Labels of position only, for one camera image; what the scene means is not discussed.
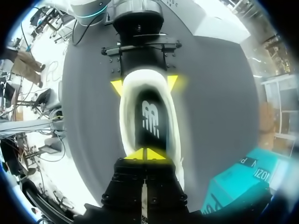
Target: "yellow triangle marker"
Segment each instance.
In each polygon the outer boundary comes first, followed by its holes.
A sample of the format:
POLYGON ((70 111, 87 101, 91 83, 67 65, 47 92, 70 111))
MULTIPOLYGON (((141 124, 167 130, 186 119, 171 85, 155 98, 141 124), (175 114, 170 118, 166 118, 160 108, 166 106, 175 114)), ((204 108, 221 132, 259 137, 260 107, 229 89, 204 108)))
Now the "yellow triangle marker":
POLYGON ((126 160, 133 160, 133 159, 137 159, 137 160, 142 160, 143 159, 143 148, 137 150, 136 152, 132 153, 131 155, 127 156, 125 158, 126 160))
POLYGON ((173 89, 174 84, 176 83, 178 76, 168 76, 167 77, 167 82, 168 82, 168 87, 170 91, 173 89))
POLYGON ((122 94, 122 81, 121 80, 111 81, 111 84, 114 86, 115 90, 121 96, 121 94, 122 94))
POLYGON ((156 159, 156 160, 166 160, 163 156, 159 155, 158 153, 154 152, 153 150, 151 150, 150 148, 147 149, 147 159, 148 160, 152 160, 152 159, 156 159))

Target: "shoe insole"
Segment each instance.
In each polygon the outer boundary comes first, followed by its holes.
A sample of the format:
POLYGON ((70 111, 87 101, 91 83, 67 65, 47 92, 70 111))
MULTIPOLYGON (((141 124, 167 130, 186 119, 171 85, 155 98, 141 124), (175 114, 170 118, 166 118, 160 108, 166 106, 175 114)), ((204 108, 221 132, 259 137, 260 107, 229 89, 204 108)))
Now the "shoe insole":
POLYGON ((137 148, 166 151, 168 114, 166 106, 155 90, 144 90, 135 105, 135 143, 137 148))

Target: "gray circular platform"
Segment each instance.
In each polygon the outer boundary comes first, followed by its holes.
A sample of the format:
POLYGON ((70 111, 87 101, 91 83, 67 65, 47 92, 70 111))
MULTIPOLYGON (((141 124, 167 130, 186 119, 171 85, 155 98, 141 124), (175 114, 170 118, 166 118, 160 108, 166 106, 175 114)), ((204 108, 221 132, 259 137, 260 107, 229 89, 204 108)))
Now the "gray circular platform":
MULTIPOLYGON (((239 161, 257 143, 258 99, 247 59, 238 44, 194 37, 162 5, 162 32, 177 38, 177 68, 188 80, 174 91, 178 116, 185 193, 190 211, 201 208, 209 180, 239 161)), ((85 27, 77 26, 75 39, 85 27)), ((63 112, 71 154, 86 186, 100 203, 117 158, 124 157, 120 97, 110 84, 109 58, 102 47, 115 46, 113 26, 90 27, 78 46, 68 47, 63 74, 63 112)), ((147 59, 130 55, 128 69, 147 59)))

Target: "white floor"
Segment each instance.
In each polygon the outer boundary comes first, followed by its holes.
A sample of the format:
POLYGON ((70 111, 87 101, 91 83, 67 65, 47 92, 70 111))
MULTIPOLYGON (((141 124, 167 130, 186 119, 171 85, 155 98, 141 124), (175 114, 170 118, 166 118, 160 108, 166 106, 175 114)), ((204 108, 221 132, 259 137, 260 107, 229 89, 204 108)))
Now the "white floor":
MULTIPOLYGON (((45 64, 46 69, 41 73, 43 82, 42 89, 33 85, 32 90, 30 91, 32 83, 24 79, 21 89, 22 93, 25 93, 23 97, 26 97, 29 91, 31 92, 27 99, 31 99, 34 96, 34 92, 37 91, 37 93, 40 94, 43 92, 40 90, 46 90, 48 88, 53 89, 56 95, 58 95, 58 83, 62 80, 64 58, 68 43, 61 41, 55 44, 53 40, 54 38, 49 38, 51 33, 52 31, 50 29, 44 31, 44 33, 37 38, 32 48, 33 56, 37 61, 45 64)), ((39 116, 38 114, 34 114, 30 107, 26 108, 23 106, 19 107, 18 110, 23 110, 24 120, 34 120, 39 116)), ((29 133, 27 134, 27 137, 28 146, 36 146, 36 148, 43 146, 44 140, 48 138, 48 136, 40 133, 29 133)), ((49 197, 54 198, 53 191, 55 190, 60 199, 63 196, 67 198, 67 200, 65 200, 65 204, 69 207, 74 207, 73 211, 75 213, 84 214, 85 203, 92 205, 97 205, 97 203, 78 173, 68 147, 67 139, 64 138, 63 142, 66 153, 62 160, 58 162, 40 160, 39 166, 42 169, 44 187, 45 190, 47 190, 49 197)), ((63 154, 64 151, 55 155, 43 154, 41 157, 49 161, 56 161, 62 158, 63 154)), ((40 172, 36 172, 34 175, 30 176, 30 179, 38 188, 39 185, 42 184, 40 172)))

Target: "new balance logo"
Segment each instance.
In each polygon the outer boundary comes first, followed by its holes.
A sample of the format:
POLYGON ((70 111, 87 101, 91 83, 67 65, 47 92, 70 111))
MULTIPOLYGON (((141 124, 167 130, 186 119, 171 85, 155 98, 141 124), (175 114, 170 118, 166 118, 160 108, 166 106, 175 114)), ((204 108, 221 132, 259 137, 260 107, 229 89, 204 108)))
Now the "new balance logo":
POLYGON ((159 125, 157 107, 154 104, 149 104, 148 101, 143 101, 142 115, 145 117, 142 126, 159 138, 159 130, 156 128, 159 125))

